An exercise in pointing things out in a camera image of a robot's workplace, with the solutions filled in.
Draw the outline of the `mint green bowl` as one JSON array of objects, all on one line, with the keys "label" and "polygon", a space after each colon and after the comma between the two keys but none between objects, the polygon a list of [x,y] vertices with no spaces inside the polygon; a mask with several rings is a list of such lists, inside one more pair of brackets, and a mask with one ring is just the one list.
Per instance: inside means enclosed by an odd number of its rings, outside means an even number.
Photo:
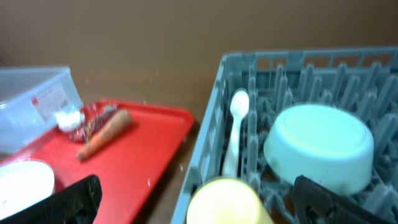
[{"label": "mint green bowl", "polygon": [[272,171],[290,184],[303,175],[336,194],[353,195],[371,181],[374,138],[348,112],[301,104],[276,117],[263,152]]}]

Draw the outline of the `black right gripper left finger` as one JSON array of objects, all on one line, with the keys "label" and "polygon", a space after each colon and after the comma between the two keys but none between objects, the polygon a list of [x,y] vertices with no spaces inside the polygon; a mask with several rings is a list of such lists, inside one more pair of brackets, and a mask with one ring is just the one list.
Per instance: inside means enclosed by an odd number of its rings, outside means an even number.
[{"label": "black right gripper left finger", "polygon": [[102,187],[97,175],[89,175],[1,224],[93,223],[100,208]]}]

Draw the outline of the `yellow plastic cup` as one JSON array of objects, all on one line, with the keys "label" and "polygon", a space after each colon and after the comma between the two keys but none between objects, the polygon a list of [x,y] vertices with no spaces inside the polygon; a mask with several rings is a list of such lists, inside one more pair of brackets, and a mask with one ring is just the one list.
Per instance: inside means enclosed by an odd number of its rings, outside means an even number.
[{"label": "yellow plastic cup", "polygon": [[188,224],[273,224],[261,199],[242,180],[217,178],[202,185],[187,208]]}]

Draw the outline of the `orange carrot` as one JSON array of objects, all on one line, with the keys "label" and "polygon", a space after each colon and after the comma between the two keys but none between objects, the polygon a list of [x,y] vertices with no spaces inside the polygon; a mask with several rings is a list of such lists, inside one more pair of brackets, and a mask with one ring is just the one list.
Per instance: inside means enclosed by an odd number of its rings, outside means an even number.
[{"label": "orange carrot", "polygon": [[78,151],[76,158],[87,160],[102,147],[116,139],[132,124],[132,115],[128,110],[117,111],[108,122]]}]

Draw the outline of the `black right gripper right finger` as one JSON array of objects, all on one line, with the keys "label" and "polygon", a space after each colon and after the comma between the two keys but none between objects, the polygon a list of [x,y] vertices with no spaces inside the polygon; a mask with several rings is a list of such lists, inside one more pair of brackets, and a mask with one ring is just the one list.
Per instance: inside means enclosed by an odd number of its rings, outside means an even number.
[{"label": "black right gripper right finger", "polygon": [[303,175],[294,182],[292,201],[300,224],[389,223]]}]

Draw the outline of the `light blue plate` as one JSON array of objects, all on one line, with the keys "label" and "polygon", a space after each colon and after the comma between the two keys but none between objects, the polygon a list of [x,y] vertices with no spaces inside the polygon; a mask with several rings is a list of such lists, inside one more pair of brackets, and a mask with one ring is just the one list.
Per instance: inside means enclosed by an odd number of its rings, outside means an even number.
[{"label": "light blue plate", "polygon": [[1,219],[10,217],[55,193],[55,174],[40,161],[1,166]]}]

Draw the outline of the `red candy wrapper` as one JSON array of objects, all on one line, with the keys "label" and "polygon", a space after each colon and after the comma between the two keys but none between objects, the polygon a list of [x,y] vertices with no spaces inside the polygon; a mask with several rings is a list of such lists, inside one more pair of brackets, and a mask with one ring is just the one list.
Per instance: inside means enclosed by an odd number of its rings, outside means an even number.
[{"label": "red candy wrapper", "polygon": [[116,105],[106,105],[99,112],[96,112],[92,118],[85,121],[78,129],[69,134],[69,139],[77,143],[88,142],[117,112]]}]

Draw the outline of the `white tissue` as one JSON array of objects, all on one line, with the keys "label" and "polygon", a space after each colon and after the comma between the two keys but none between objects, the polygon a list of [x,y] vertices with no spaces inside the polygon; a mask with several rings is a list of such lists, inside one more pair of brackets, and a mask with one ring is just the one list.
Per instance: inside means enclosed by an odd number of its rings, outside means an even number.
[{"label": "white tissue", "polygon": [[85,115],[80,111],[66,113],[61,111],[55,114],[58,128],[64,133],[78,129],[85,122]]}]

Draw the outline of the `white plastic spoon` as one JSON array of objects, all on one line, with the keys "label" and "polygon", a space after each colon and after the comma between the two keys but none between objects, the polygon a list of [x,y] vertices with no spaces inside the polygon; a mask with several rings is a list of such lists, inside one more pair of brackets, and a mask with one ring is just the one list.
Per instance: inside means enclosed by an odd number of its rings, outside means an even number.
[{"label": "white plastic spoon", "polygon": [[222,175],[236,177],[239,164],[239,140],[241,123],[249,111],[249,95],[246,90],[240,88],[234,92],[229,111],[233,117],[228,147],[224,157]]}]

